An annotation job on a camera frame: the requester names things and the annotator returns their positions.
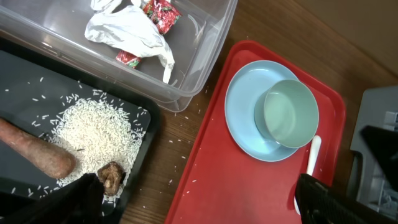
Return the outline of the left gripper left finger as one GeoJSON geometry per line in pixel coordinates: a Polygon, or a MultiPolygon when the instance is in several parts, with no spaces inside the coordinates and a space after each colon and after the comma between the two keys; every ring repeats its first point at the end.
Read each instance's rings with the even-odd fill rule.
{"type": "Polygon", "coordinates": [[[39,200],[1,194],[1,223],[101,223],[104,187],[95,174],[39,200]]]}

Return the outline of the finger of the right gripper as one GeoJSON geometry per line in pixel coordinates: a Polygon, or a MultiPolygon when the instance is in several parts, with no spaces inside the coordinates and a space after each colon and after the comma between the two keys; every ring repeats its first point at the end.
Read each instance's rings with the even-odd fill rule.
{"type": "Polygon", "coordinates": [[[391,187],[397,191],[397,132],[365,126],[360,131],[360,135],[391,187]]]}

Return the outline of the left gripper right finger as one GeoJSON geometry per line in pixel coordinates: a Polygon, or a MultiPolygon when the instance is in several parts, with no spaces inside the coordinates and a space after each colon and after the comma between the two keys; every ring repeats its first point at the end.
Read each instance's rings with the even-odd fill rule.
{"type": "Polygon", "coordinates": [[[303,224],[397,224],[308,174],[299,175],[295,198],[303,224]]]}

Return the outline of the brown mushroom piece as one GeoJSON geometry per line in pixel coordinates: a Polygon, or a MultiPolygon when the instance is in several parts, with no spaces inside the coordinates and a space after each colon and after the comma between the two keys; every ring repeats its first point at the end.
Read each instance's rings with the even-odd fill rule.
{"type": "Polygon", "coordinates": [[[97,170],[99,181],[104,186],[104,194],[115,196],[125,178],[124,169],[115,161],[111,161],[97,170]]]}

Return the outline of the white plastic spoon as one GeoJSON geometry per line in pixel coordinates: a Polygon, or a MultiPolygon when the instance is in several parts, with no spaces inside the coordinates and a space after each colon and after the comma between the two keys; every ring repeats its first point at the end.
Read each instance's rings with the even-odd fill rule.
{"type": "Polygon", "coordinates": [[[318,158],[318,153],[320,151],[321,143],[322,143],[321,137],[318,135],[315,135],[312,139],[312,143],[310,146],[307,171],[306,171],[306,174],[308,174],[310,176],[313,175],[315,165],[317,162],[317,158],[318,158]]]}

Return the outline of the white rice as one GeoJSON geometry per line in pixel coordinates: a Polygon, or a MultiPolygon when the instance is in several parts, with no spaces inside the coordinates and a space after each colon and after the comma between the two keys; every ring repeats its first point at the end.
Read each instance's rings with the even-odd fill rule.
{"type": "Polygon", "coordinates": [[[117,162],[126,175],[131,173],[144,135],[132,129],[122,108],[103,100],[80,98],[51,123],[54,126],[49,140],[36,137],[66,149],[75,156],[76,167],[67,177],[55,179],[57,187],[49,194],[85,173],[96,173],[111,161],[117,162]]]}

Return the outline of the light green bowl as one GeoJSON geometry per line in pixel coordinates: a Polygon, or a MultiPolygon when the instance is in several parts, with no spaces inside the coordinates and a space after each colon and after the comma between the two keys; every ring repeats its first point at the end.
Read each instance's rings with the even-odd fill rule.
{"type": "Polygon", "coordinates": [[[254,122],[262,136],[289,148],[310,142],[319,119],[313,93],[297,80],[275,83],[259,97],[254,107],[254,122]]]}

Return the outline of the white napkin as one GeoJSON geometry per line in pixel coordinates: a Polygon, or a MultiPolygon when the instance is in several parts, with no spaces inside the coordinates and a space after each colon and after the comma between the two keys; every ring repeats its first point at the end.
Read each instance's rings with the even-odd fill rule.
{"type": "Polygon", "coordinates": [[[141,9],[140,1],[114,12],[120,4],[120,0],[91,0],[95,13],[86,25],[85,38],[140,58],[157,56],[164,67],[162,81],[168,83],[175,64],[168,43],[141,9]]]}

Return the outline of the red snack wrapper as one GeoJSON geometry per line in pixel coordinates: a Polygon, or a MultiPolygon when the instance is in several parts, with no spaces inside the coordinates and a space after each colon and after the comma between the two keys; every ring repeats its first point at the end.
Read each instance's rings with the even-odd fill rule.
{"type": "MultiPolygon", "coordinates": [[[[161,35],[166,34],[182,17],[181,13],[167,0],[142,0],[140,8],[155,24],[161,35]]],[[[121,50],[116,60],[132,68],[141,61],[141,58],[121,50]]]]}

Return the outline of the grey dishwasher rack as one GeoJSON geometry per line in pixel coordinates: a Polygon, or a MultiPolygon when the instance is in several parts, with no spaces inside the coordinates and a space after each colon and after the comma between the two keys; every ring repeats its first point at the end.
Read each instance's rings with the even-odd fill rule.
{"type": "Polygon", "coordinates": [[[397,87],[368,89],[363,93],[350,151],[354,155],[346,195],[393,220],[397,220],[397,191],[360,136],[365,126],[397,132],[397,87]]]}

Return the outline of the black food waste tray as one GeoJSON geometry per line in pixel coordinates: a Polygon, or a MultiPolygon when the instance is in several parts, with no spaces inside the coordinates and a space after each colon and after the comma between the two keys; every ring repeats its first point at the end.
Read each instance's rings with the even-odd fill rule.
{"type": "MultiPolygon", "coordinates": [[[[101,207],[103,223],[119,223],[160,128],[159,107],[142,95],[1,39],[2,118],[31,135],[49,140],[54,126],[51,120],[80,98],[103,100],[122,108],[128,113],[132,129],[144,135],[121,196],[101,207]]],[[[36,202],[56,187],[55,179],[1,143],[1,216],[36,202]]]]}

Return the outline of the clear plastic waste bin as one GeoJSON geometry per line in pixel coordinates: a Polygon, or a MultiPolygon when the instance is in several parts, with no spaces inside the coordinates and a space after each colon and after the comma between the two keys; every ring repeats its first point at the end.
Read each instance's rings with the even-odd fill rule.
{"type": "Polygon", "coordinates": [[[94,14],[89,1],[2,0],[1,35],[180,112],[204,87],[237,3],[175,0],[172,5],[182,16],[165,35],[175,60],[168,83],[162,80],[164,68],[157,57],[131,68],[116,60],[118,49],[85,38],[94,14]]]}

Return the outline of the red serving tray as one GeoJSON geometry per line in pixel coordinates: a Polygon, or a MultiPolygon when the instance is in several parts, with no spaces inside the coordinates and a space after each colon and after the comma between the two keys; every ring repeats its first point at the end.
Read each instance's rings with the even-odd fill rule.
{"type": "Polygon", "coordinates": [[[341,96],[288,60],[252,40],[234,44],[221,71],[198,136],[166,218],[167,223],[300,223],[295,184],[307,167],[310,148],[280,162],[247,155],[231,137],[224,100],[233,75],[246,64],[271,60],[290,69],[314,94],[322,143],[315,177],[331,185],[346,120],[341,96]]]}

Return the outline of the large light blue plate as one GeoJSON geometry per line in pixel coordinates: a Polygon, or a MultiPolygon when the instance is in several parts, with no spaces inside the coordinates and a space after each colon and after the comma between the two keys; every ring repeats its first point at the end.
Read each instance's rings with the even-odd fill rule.
{"type": "Polygon", "coordinates": [[[229,83],[224,113],[236,144],[249,156],[265,162],[282,161],[298,149],[285,147],[269,135],[263,136],[254,120],[256,102],[272,85],[298,78],[287,67],[270,60],[258,60],[240,68],[229,83]]]}

